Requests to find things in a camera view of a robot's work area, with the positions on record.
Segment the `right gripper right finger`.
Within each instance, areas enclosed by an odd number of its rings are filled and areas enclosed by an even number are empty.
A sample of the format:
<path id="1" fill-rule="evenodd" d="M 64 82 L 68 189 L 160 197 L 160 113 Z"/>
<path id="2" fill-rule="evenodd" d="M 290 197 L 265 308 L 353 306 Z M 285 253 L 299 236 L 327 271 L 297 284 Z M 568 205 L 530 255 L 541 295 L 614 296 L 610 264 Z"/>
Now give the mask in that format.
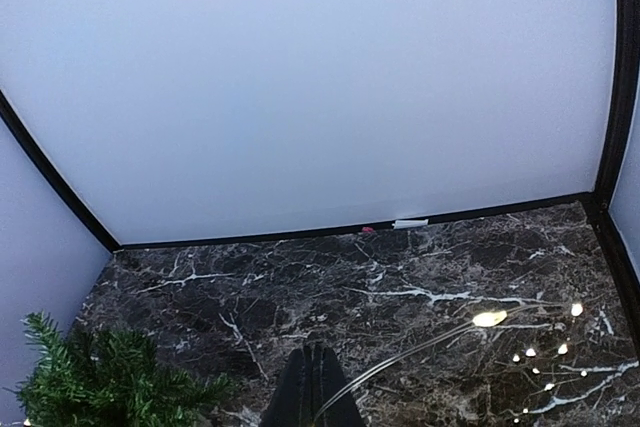
<path id="1" fill-rule="evenodd" d="M 312 359 L 313 426 L 360 426 L 361 415 L 350 393 L 344 394 L 319 414 L 322 407 L 346 386 L 347 380 L 335 352 L 330 347 L 315 344 Z"/>

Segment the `small green christmas tree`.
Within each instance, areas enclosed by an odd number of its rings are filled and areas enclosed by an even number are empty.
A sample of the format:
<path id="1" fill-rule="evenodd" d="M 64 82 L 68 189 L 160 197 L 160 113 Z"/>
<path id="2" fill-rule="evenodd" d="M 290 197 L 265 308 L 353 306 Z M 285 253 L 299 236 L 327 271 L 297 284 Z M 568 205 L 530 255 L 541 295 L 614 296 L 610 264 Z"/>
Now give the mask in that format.
<path id="1" fill-rule="evenodd" d="M 202 378 L 159 361 L 140 331 L 63 335 L 45 312 L 24 326 L 38 359 L 12 392 L 32 426 L 194 426 L 235 391 L 226 374 Z"/>

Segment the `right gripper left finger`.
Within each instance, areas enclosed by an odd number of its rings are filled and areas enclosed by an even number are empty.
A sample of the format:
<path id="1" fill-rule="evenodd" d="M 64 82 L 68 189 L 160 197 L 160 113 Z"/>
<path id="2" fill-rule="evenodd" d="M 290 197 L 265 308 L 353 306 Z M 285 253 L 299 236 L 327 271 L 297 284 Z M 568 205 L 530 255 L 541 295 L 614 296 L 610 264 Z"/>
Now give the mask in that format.
<path id="1" fill-rule="evenodd" d="M 294 349 L 281 372 L 276 390 L 261 417 L 263 427 L 306 427 L 313 425 L 313 349 Z"/>

